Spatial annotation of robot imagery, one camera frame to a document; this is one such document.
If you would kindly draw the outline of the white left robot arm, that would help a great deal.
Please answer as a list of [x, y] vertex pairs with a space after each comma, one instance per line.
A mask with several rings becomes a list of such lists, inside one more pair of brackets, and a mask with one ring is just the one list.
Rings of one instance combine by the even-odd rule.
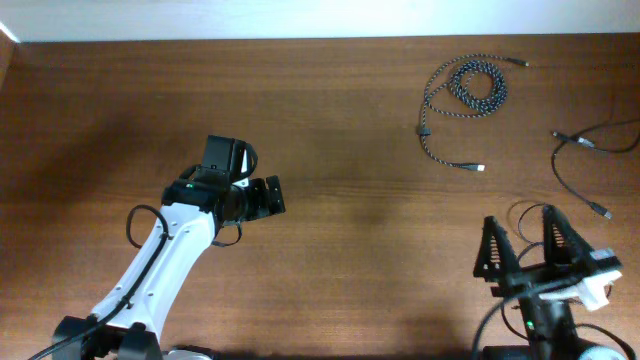
[[160, 338], [168, 313], [198, 258], [222, 247], [221, 229], [285, 211], [279, 180], [253, 178], [258, 155], [247, 142], [211, 135], [200, 163], [168, 186], [156, 222], [128, 269], [86, 318], [65, 317], [38, 358], [212, 359], [213, 351]]

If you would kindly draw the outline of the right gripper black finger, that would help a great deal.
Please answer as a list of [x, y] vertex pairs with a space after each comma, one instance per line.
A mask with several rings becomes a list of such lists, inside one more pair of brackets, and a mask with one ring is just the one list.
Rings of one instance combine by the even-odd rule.
[[569, 266], [587, 259], [594, 248], [571, 226], [555, 206], [544, 205], [543, 249], [547, 265]]
[[503, 280], [520, 271], [506, 231], [494, 216], [485, 217], [473, 276], [484, 280]]

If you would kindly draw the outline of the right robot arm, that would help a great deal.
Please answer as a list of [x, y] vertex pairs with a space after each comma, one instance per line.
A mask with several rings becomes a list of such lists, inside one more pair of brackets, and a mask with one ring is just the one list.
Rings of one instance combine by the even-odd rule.
[[[523, 267], [497, 219], [484, 219], [473, 276], [493, 284], [500, 300], [481, 320], [472, 342], [473, 359], [635, 359], [634, 349], [612, 332], [590, 324], [619, 348], [581, 338], [570, 301], [588, 311], [609, 304], [606, 288], [621, 277], [613, 250], [594, 249], [555, 206], [542, 207], [544, 261]], [[511, 301], [521, 311], [525, 345], [480, 346], [491, 318]]]

